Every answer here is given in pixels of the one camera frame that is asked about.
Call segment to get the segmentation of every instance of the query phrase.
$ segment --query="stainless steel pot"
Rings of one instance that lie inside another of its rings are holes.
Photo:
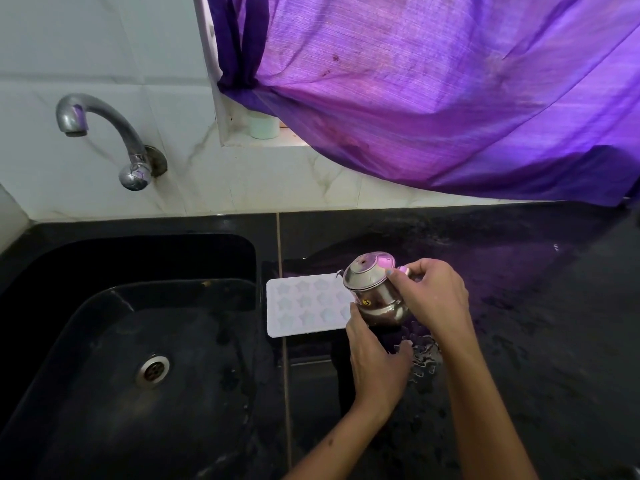
[[[396,260],[391,254],[375,251],[358,256],[342,275],[344,286],[356,297],[360,314],[369,325],[399,325],[410,315],[385,273],[394,267]],[[398,269],[410,274],[405,266]]]

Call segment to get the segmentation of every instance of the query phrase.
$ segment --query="window sill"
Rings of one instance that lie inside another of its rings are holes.
[[[289,128],[280,128],[280,134],[272,139],[256,139],[249,136],[247,128],[229,133],[229,137],[222,146],[236,148],[272,148],[276,146],[309,146]]]

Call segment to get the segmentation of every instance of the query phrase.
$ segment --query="white ice tray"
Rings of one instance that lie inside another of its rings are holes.
[[[335,273],[270,280],[267,334],[287,337],[344,328],[352,301],[353,295]]]

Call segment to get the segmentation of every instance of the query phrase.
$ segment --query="left hand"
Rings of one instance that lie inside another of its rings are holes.
[[[363,411],[384,424],[400,401],[413,362],[412,343],[404,340],[389,355],[362,319],[355,303],[347,322],[351,367],[356,388],[352,410]]]

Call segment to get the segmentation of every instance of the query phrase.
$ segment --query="metal lid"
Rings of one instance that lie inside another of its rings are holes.
[[[362,291],[379,285],[387,279],[385,271],[396,267],[391,254],[375,251],[358,256],[344,272],[342,282],[352,291]]]

